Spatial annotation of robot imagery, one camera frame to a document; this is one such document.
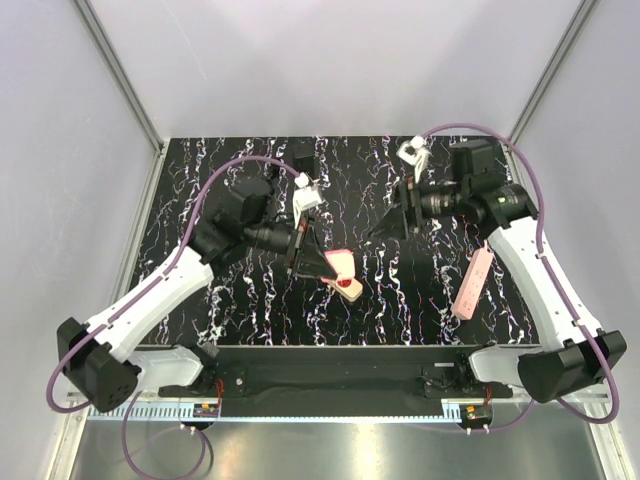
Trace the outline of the pink square plug adapter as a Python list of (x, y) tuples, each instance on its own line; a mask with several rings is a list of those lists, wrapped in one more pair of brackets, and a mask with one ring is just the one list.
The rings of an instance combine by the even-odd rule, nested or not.
[(349, 287), (356, 274), (353, 252), (348, 249), (332, 250), (327, 251), (325, 257), (337, 274), (335, 283), (339, 287)]

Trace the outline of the beige red power strip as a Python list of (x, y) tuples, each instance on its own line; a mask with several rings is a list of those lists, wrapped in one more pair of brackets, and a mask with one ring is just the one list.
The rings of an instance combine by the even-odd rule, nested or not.
[(356, 279), (330, 281), (329, 285), (345, 300), (354, 303), (363, 293), (363, 285)]

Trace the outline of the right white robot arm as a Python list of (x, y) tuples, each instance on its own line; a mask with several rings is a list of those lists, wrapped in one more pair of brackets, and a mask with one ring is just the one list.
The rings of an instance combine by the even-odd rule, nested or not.
[(531, 314), (539, 346), (483, 347), (454, 371), (455, 387), (472, 397), (489, 383), (513, 385), (548, 403), (603, 382), (627, 343), (621, 332), (605, 331), (581, 302), (548, 246), (540, 212), (523, 186), (507, 181), (497, 151), (482, 139), (455, 143), (452, 179), (428, 185), (420, 179), (430, 155), (424, 138), (403, 142), (397, 155), (414, 173), (396, 184), (390, 208), (370, 233), (403, 240), (431, 219), (474, 224), (486, 245), (475, 252), (468, 276), (476, 277), (480, 258), (494, 253)]

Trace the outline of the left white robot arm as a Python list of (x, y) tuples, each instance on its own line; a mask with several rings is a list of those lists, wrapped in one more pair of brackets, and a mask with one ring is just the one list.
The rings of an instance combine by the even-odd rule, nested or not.
[(212, 392), (216, 360), (209, 347), (139, 344), (188, 297), (208, 286), (252, 249), (283, 257), (288, 273), (337, 278), (307, 212), (321, 204), (318, 185), (295, 180), (291, 217), (272, 214), (272, 180), (242, 178), (190, 226), (185, 240), (146, 279), (85, 323), (70, 318), (57, 330), (65, 377), (97, 411), (110, 412), (140, 390), (173, 389), (193, 396)]

